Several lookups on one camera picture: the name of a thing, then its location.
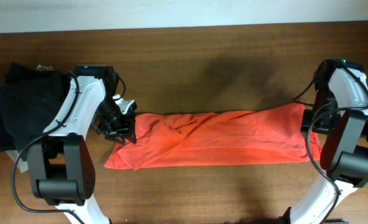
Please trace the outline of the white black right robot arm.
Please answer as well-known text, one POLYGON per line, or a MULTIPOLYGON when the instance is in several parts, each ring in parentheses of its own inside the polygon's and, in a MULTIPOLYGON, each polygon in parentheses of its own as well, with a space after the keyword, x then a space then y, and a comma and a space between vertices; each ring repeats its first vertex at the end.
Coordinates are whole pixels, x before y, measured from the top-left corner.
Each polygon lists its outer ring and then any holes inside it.
POLYGON ((301 129, 319 175, 308 193, 278 223, 330 223, 332 211, 368 183, 368 86, 361 64, 329 58, 310 83, 316 98, 301 129))

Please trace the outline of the orange soccer t-shirt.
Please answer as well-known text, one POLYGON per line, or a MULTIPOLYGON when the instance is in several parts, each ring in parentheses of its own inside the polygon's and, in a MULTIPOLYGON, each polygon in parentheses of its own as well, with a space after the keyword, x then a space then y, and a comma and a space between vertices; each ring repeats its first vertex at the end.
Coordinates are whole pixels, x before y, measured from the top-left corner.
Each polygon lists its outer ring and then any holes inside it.
POLYGON ((300 131, 304 106, 264 111, 151 114, 136 117, 136 143, 118 144, 107 169, 235 166, 307 162, 300 131))

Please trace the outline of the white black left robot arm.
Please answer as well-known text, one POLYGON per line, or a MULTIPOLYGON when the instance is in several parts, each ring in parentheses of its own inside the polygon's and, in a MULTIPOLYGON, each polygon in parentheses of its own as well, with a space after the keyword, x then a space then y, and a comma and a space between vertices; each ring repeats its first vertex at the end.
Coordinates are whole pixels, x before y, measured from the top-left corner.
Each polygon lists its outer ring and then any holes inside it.
POLYGON ((116 93, 122 79, 110 65, 78 65, 71 74, 59 112, 26 150, 32 192, 71 223, 110 223, 93 194, 95 168, 85 139, 98 118, 94 128, 106 140, 136 143, 136 102, 116 93))

